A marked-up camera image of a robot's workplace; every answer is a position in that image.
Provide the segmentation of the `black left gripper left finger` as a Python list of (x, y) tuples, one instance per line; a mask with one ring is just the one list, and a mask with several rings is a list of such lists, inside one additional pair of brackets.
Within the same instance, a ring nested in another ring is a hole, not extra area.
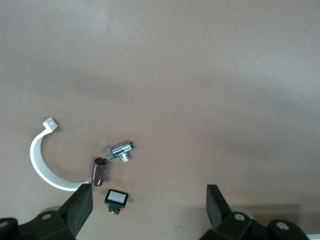
[(91, 184), (82, 184), (58, 209), (48, 210), (19, 227), (21, 240), (75, 240), (93, 210)]

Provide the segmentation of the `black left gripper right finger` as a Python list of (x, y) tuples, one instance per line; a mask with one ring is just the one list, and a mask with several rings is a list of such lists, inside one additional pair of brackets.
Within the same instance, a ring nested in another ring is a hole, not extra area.
[(211, 223), (202, 240), (266, 240), (267, 228), (244, 210), (232, 210), (215, 184), (206, 187), (206, 212)]

